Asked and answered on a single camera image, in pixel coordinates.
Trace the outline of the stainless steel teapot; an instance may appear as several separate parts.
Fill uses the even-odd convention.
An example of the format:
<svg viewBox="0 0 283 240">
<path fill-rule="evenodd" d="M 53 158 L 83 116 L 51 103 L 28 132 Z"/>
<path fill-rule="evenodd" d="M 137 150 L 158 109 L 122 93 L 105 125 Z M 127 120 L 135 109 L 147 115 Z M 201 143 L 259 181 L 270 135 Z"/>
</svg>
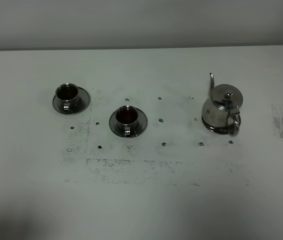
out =
<svg viewBox="0 0 283 240">
<path fill-rule="evenodd" d="M 214 127 L 226 127 L 234 123 L 234 133 L 239 133 L 241 125 L 240 107 L 243 104 L 242 93 L 233 85 L 215 86 L 212 73 L 209 74 L 208 98 L 201 110 L 201 117 Z"/>
</svg>

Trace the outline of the middle stainless steel teacup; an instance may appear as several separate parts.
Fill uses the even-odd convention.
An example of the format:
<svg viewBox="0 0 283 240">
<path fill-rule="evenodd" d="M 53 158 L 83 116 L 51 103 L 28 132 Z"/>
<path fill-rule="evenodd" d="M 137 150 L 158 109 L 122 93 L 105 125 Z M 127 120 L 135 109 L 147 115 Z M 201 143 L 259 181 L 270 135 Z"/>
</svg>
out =
<svg viewBox="0 0 283 240">
<path fill-rule="evenodd" d="M 138 125 L 138 117 L 135 107 L 130 105 L 121 106 L 110 117 L 109 127 L 119 137 L 133 137 Z"/>
</svg>

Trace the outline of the stainless steel teacup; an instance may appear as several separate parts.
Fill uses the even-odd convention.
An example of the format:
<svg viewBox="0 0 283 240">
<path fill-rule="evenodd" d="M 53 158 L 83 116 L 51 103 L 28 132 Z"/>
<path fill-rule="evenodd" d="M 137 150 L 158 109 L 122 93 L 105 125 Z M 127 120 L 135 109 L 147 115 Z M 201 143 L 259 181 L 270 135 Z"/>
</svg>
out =
<svg viewBox="0 0 283 240">
<path fill-rule="evenodd" d="M 57 106 L 63 111 L 69 112 L 79 100 L 79 88 L 73 83 L 64 83 L 55 91 Z"/>
<path fill-rule="evenodd" d="M 138 125 L 138 117 L 135 107 L 130 105 L 121 106 L 110 117 L 109 127 L 119 137 L 133 137 Z"/>
</svg>

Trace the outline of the left stainless steel teacup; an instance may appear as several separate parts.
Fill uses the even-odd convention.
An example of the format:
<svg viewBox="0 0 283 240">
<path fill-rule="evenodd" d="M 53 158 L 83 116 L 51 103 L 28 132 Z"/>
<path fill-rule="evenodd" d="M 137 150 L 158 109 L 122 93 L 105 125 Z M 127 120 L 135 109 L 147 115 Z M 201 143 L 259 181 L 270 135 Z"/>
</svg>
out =
<svg viewBox="0 0 283 240">
<path fill-rule="evenodd" d="M 63 111 L 69 112 L 79 100 L 79 88 L 73 83 L 64 83 L 55 91 L 57 106 Z"/>
</svg>

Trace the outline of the steel teapot saucer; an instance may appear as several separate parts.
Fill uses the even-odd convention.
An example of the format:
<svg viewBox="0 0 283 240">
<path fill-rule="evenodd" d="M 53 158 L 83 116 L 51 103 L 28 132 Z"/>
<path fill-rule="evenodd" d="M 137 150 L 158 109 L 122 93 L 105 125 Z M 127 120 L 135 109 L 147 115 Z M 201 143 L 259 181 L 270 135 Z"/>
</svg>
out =
<svg viewBox="0 0 283 240">
<path fill-rule="evenodd" d="M 232 123 L 228 126 L 224 127 L 215 127 L 211 126 L 208 123 L 205 122 L 203 117 L 201 118 L 203 125 L 211 132 L 218 134 L 218 135 L 231 135 L 233 136 L 233 133 L 235 132 L 235 124 Z"/>
</svg>

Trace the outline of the middle steel saucer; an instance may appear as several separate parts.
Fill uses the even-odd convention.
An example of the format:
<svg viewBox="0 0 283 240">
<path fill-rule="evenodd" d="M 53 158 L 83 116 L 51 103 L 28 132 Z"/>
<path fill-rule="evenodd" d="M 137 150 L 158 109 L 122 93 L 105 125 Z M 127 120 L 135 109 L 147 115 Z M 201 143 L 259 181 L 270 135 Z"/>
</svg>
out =
<svg viewBox="0 0 283 240">
<path fill-rule="evenodd" d="M 139 108 L 136 108 L 137 113 L 138 113 L 138 124 L 135 129 L 135 135 L 133 137 L 124 137 L 124 138 L 134 138 L 139 135 L 141 135 L 147 128 L 148 125 L 148 119 L 147 116 L 143 111 L 141 111 Z"/>
</svg>

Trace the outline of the left steel saucer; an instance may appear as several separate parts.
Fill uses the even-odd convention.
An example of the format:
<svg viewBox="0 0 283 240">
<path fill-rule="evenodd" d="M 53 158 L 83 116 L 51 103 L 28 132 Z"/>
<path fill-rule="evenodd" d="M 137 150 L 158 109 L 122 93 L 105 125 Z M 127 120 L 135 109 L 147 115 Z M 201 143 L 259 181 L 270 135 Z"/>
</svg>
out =
<svg viewBox="0 0 283 240">
<path fill-rule="evenodd" d="M 78 98 L 71 102 L 68 106 L 68 110 L 64 109 L 64 105 L 61 100 L 55 95 L 52 100 L 53 108 L 60 114 L 63 115 L 76 115 L 87 109 L 91 102 L 90 94 L 82 87 L 78 88 Z"/>
</svg>

